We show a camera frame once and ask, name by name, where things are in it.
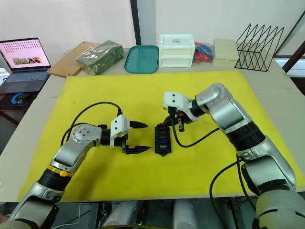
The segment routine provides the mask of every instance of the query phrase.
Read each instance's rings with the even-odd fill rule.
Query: black cable
[[[243,178],[242,178],[242,173],[240,170],[240,158],[238,157],[238,155],[236,155],[236,160],[237,160],[237,171],[238,171],[238,177],[239,177],[239,181],[240,181],[240,185],[242,186],[242,190],[244,192],[244,196],[247,198],[247,200],[249,201],[251,207],[253,208],[254,211],[256,211],[256,207],[255,204],[253,203],[253,201],[250,199],[245,187],[244,187],[244,182],[243,182]]]
[[[221,223],[223,224],[224,228],[225,229],[229,229],[228,225],[226,224],[225,220],[223,219],[223,217],[221,216],[220,212],[218,211],[216,205],[215,205],[215,202],[214,202],[214,198],[213,198],[213,185],[216,181],[216,179],[224,172],[226,171],[227,169],[235,166],[236,164],[239,163],[239,160],[233,162],[232,164],[228,165],[227,167],[223,168],[222,170],[220,170],[220,172],[218,172],[216,174],[216,176],[213,178],[213,180],[211,181],[211,184],[210,184],[210,200],[211,200],[211,203],[213,205],[213,208],[214,208],[214,211],[216,212],[219,220],[221,221]]]
[[[163,125],[168,125],[169,123],[172,123],[172,118],[170,115],[164,119]]]
[[[76,127],[78,125],[82,125],[82,124],[89,124],[89,123],[77,123],[77,124],[74,124],[73,127]],[[63,142],[65,141],[65,137],[67,135],[67,133],[69,132],[70,128],[66,130],[66,132],[63,134],[62,138],[61,138],[61,147],[63,145]]]
[[[119,115],[120,113],[122,113],[121,108],[120,108],[117,104],[112,103],[112,102],[107,102],[107,101],[106,101],[106,102],[98,102],[98,103],[91,104],[90,106],[87,106],[85,109],[83,109],[81,112],[79,112],[79,114],[75,117],[75,119],[73,120],[73,122],[72,122],[72,124],[71,124],[71,126],[70,126],[70,128],[69,128],[69,132],[68,132],[68,136],[67,136],[67,140],[66,140],[66,141],[69,140],[70,135],[71,135],[71,132],[72,132],[72,129],[73,129],[73,126],[74,126],[74,124],[76,123],[76,120],[81,116],[81,114],[84,113],[84,112],[85,112],[86,110],[88,110],[89,108],[91,108],[91,107],[93,107],[93,106],[96,106],[96,105],[99,105],[99,104],[110,104],[110,105],[113,105],[113,106],[115,106],[116,108],[118,108],[118,115]]]
[[[173,127],[173,135],[175,137],[175,140],[177,142],[177,144],[183,148],[188,148],[188,147],[191,147],[191,146],[194,146],[196,145],[197,143],[201,142],[202,140],[206,139],[208,136],[210,136],[212,133],[216,132],[217,130],[219,130],[219,128],[216,128],[214,130],[212,130],[211,132],[209,132],[208,134],[206,134],[205,136],[203,136],[202,138],[200,138],[198,141],[190,144],[190,145],[182,145],[178,139],[178,136],[177,136],[177,132],[176,132],[176,128],[175,128],[175,123],[174,123],[174,119],[172,118],[172,127]]]

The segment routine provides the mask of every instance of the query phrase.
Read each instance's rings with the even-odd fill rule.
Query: black cylindrical joint
[[[110,145],[110,129],[102,129],[101,145]]]
[[[58,173],[46,169],[38,180],[38,183],[57,191],[63,191],[70,180],[71,177],[62,177]]]
[[[226,135],[237,151],[249,149],[266,138],[253,121]]]
[[[247,183],[247,186],[248,188],[253,192],[255,193],[256,195],[259,196],[259,190],[257,189],[256,185],[253,183],[247,169],[246,169],[246,166],[243,164],[242,167],[241,167],[241,171],[242,171],[242,174],[243,174],[243,177],[244,177],[244,180],[246,181]]]
[[[202,116],[205,112],[198,106],[196,99],[192,100],[192,107],[190,108],[192,114],[196,117]]]

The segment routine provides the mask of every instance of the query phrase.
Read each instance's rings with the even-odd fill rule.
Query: computer mouse
[[[21,94],[16,97],[16,105],[22,106],[28,103],[28,98],[30,97],[29,93]]]

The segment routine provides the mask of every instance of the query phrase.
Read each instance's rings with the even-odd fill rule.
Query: green package
[[[124,57],[120,44],[106,41],[84,52],[76,59],[80,68],[89,75],[99,75]]]

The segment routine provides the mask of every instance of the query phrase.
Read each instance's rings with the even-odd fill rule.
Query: white plastic storage box
[[[238,58],[237,46],[234,40],[220,38],[214,40],[214,66],[234,68]]]
[[[194,52],[191,34],[160,34],[160,67],[191,67]]]

